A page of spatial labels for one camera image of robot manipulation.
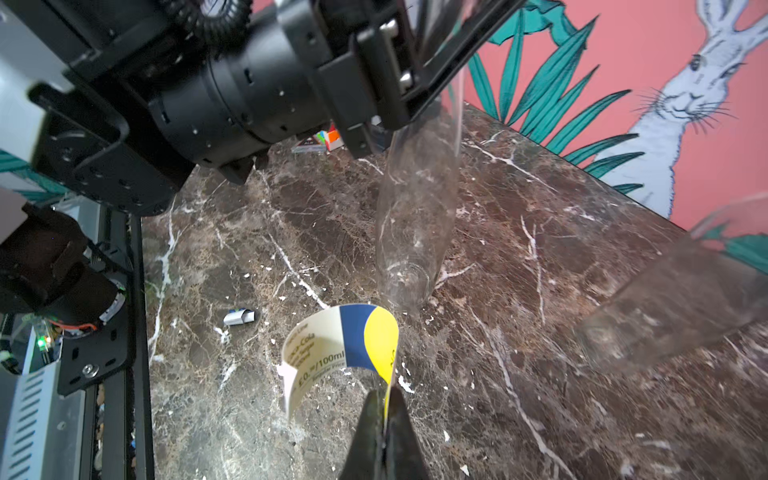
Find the green leaf illustration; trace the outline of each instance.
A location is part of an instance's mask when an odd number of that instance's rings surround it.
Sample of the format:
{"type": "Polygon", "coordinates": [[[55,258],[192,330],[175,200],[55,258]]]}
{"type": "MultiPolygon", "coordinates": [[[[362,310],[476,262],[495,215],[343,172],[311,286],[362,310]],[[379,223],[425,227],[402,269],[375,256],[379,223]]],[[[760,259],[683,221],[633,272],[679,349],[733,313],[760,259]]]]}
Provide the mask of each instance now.
{"type": "Polygon", "coordinates": [[[565,112],[571,108],[578,96],[581,95],[584,87],[589,82],[589,79],[592,78],[593,73],[598,69],[598,67],[593,68],[592,71],[590,71],[586,76],[584,76],[584,78],[582,78],[576,85],[574,85],[574,87],[569,90],[568,93],[563,96],[563,98],[560,98],[558,103],[555,104],[553,108],[550,108],[545,112],[544,118],[531,132],[532,140],[536,139],[534,141],[540,144],[546,137],[549,136],[550,133],[552,133],[554,127],[565,115],[565,112]]]}
{"type": "Polygon", "coordinates": [[[29,163],[12,155],[0,159],[0,172],[11,172],[20,168],[29,168],[29,163]]]}
{"type": "Polygon", "coordinates": [[[768,236],[766,234],[732,238],[726,242],[725,251],[733,258],[768,275],[768,236]]]}
{"type": "Polygon", "coordinates": [[[642,187],[645,187],[645,184],[621,184],[621,185],[614,185],[613,188],[618,193],[626,195],[642,187]]]}
{"type": "Polygon", "coordinates": [[[608,105],[614,103],[616,100],[625,96],[631,91],[632,90],[617,91],[616,93],[606,95],[600,100],[594,102],[592,105],[585,108],[584,111],[582,111],[579,115],[577,115],[576,118],[569,121],[546,145],[546,147],[553,154],[559,155],[563,149],[565,149],[568,144],[571,143],[576,135],[579,135],[581,131],[583,131],[595,119],[595,117],[600,114],[600,112],[605,110],[608,105]]]}
{"type": "Polygon", "coordinates": [[[483,110],[498,120],[496,101],[493,98],[491,84],[488,82],[488,74],[485,73],[485,67],[482,66],[480,54],[476,53],[469,59],[469,73],[472,74],[472,81],[475,83],[475,90],[478,92],[483,110]]]}
{"type": "Polygon", "coordinates": [[[21,178],[31,180],[32,182],[42,187],[43,190],[51,194],[66,194],[69,191],[67,187],[59,185],[57,182],[51,180],[45,175],[32,171],[32,169],[29,167],[19,169],[13,173],[21,178]]]}
{"type": "Polygon", "coordinates": [[[29,190],[20,191],[19,193],[33,204],[48,201],[59,196],[59,194],[52,194],[51,192],[33,192],[29,190]]]}
{"type": "Polygon", "coordinates": [[[728,222],[721,223],[717,227],[713,227],[712,229],[710,229],[704,235],[701,236],[701,240],[722,240],[723,232],[725,231],[725,227],[727,226],[728,226],[728,222]]]}
{"type": "Polygon", "coordinates": [[[560,77],[552,83],[552,86],[546,91],[544,96],[539,98],[538,101],[533,104],[531,110],[528,112],[528,116],[525,117],[523,126],[520,128],[520,133],[531,138],[531,140],[536,143],[539,143],[546,138],[545,135],[543,138],[538,138],[537,136],[537,139],[534,139],[531,136],[531,133],[533,133],[534,129],[541,124],[541,122],[551,113],[554,106],[560,101],[560,96],[563,95],[565,88],[571,83],[571,79],[573,78],[578,65],[578,60],[578,58],[572,58],[571,63],[565,70],[563,70],[560,77]]]}
{"type": "Polygon", "coordinates": [[[524,33],[526,35],[548,29],[549,34],[552,36],[552,41],[556,45],[563,45],[571,35],[576,33],[576,27],[573,26],[565,15],[565,4],[563,2],[528,0],[525,3],[525,7],[514,13],[488,41],[495,45],[501,45],[510,38],[513,38],[517,33],[518,19],[521,15],[525,17],[524,33]]]}
{"type": "Polygon", "coordinates": [[[584,28],[573,34],[568,40],[554,51],[547,61],[538,69],[531,83],[523,92],[520,103],[512,112],[508,125],[515,123],[529,108],[533,106],[550,89],[552,84],[569,68],[574,57],[581,55],[587,42],[587,37],[594,28],[595,20],[587,23],[584,28]]]}
{"type": "Polygon", "coordinates": [[[627,163],[633,158],[645,155],[643,151],[634,151],[629,154],[613,155],[596,162],[592,162],[584,168],[584,171],[595,178],[600,178],[621,164],[627,163]]]}
{"type": "Polygon", "coordinates": [[[596,141],[593,144],[587,145],[586,147],[574,150],[570,154],[565,155],[563,158],[571,162],[573,165],[579,165],[581,162],[587,160],[592,155],[599,154],[607,148],[614,147],[623,141],[637,137],[638,134],[623,134],[616,135],[615,137],[604,138],[603,140],[596,141]]]}
{"type": "Polygon", "coordinates": [[[512,105],[512,98],[515,96],[515,89],[518,86],[518,75],[520,74],[520,60],[523,56],[523,28],[525,27],[525,17],[520,17],[518,22],[515,40],[509,49],[507,61],[504,64],[504,73],[502,73],[502,87],[498,93],[498,113],[499,119],[503,122],[507,119],[509,106],[512,105]]]}

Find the marble countertop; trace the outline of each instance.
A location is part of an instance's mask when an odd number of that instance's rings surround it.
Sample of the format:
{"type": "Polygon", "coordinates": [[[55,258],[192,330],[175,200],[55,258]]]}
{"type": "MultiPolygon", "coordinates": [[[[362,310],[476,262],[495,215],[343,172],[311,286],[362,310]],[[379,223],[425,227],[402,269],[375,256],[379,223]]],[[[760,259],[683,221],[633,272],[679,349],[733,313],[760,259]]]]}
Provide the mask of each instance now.
{"type": "MultiPolygon", "coordinates": [[[[420,318],[399,316],[398,374],[432,477],[768,477],[768,328],[627,377],[591,372],[574,341],[684,232],[470,107],[463,144],[438,288],[420,318]]],[[[158,478],[340,473],[380,380],[334,372],[288,423],[276,365],[321,302],[379,303],[383,169],[283,142],[244,187],[197,169],[144,219],[158,478]],[[225,327],[236,307],[260,321],[225,327]]]]}

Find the white paper debris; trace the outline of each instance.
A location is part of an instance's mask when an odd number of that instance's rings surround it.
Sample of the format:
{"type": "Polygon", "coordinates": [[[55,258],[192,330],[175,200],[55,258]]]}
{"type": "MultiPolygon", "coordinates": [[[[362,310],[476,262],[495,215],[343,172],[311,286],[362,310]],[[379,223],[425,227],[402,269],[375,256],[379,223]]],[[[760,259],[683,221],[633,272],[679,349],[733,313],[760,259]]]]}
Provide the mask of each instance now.
{"type": "Polygon", "coordinates": [[[397,379],[397,383],[400,384],[403,390],[405,390],[408,393],[415,393],[415,391],[411,388],[411,384],[409,382],[406,382],[406,379],[400,376],[400,378],[397,379]]]}

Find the white rabbit illustration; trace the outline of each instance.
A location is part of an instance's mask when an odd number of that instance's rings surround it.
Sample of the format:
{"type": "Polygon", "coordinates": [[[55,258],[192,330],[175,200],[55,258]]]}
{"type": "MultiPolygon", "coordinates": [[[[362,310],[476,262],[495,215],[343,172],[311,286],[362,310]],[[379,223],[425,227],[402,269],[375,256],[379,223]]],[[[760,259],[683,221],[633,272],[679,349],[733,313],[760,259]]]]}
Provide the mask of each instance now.
{"type": "Polygon", "coordinates": [[[595,160],[618,154],[645,152],[614,168],[601,180],[609,185],[642,184],[629,193],[656,213],[669,218],[674,198],[672,167],[680,156],[680,141],[688,124],[711,127],[709,118],[723,113],[728,81],[744,57],[768,38],[768,15],[746,30],[734,28],[747,0],[697,0],[697,13],[707,28],[707,40],[690,63],[664,85],[629,133],[638,137],[602,151],[595,160]]]}

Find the metal plate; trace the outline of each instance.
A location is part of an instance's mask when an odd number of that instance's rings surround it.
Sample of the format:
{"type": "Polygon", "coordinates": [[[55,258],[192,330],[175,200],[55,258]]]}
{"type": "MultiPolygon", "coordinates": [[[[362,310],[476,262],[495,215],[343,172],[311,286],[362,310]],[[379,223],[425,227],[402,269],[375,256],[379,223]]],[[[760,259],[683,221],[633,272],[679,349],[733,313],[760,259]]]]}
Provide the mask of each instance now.
{"type": "Polygon", "coordinates": [[[85,395],[57,395],[54,387],[60,373],[56,362],[18,377],[0,469],[2,480],[78,478],[85,395]]]}
{"type": "MultiPolygon", "coordinates": [[[[120,273],[108,273],[123,285],[128,279],[120,273]]],[[[134,325],[130,312],[132,298],[100,330],[82,339],[64,339],[61,344],[61,374],[58,393],[68,395],[94,385],[134,360],[134,325]]]]}

